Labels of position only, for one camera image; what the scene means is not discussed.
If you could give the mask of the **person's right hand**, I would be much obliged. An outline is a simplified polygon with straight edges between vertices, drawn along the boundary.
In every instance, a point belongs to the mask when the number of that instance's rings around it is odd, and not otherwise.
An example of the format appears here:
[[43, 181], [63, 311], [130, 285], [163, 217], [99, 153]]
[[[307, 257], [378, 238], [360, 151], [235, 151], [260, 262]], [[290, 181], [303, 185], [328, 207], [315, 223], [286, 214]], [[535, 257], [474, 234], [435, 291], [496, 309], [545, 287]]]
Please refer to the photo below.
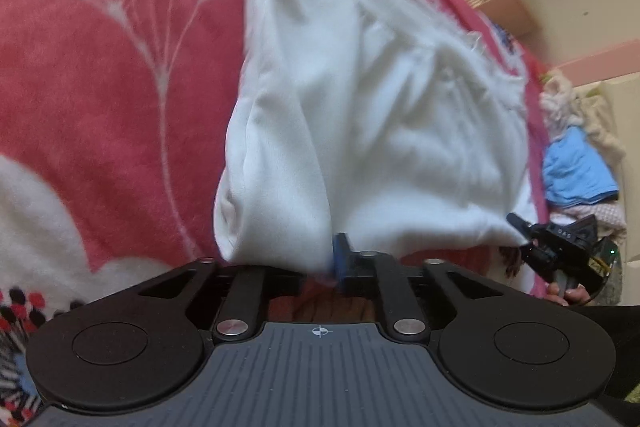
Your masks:
[[591, 300], [591, 296], [582, 285], [573, 289], [562, 289], [557, 283], [551, 283], [547, 286], [544, 299], [562, 307], [570, 307], [586, 305]]

